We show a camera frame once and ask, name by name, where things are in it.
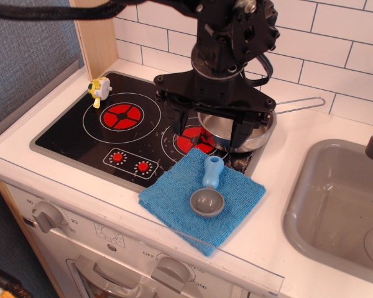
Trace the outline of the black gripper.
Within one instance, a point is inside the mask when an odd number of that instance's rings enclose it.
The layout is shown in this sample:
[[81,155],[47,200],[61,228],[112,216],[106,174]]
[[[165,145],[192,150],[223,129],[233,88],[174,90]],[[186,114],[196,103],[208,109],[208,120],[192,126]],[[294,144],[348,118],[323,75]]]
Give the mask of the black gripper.
[[[256,89],[268,83],[273,73],[270,63],[263,63],[262,66],[267,76],[261,79],[247,78],[244,70],[225,80],[205,78],[197,70],[158,75],[154,78],[156,100],[163,104],[166,118],[176,135],[183,133],[188,113],[193,110],[227,118],[248,112],[257,115],[257,121],[263,123],[275,109],[276,102]],[[253,119],[235,119],[231,130],[231,147],[241,147],[253,129]]]

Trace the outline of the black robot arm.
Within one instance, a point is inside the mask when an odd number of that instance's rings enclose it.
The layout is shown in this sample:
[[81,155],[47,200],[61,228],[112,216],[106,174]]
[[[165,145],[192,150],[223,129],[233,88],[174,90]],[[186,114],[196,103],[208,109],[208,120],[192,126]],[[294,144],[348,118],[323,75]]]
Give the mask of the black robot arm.
[[230,119],[229,149],[241,148],[255,129],[269,123],[276,102],[258,91],[273,68],[265,52],[279,32],[271,1],[163,1],[197,20],[192,69],[156,76],[156,99],[173,131],[185,129],[188,113]]

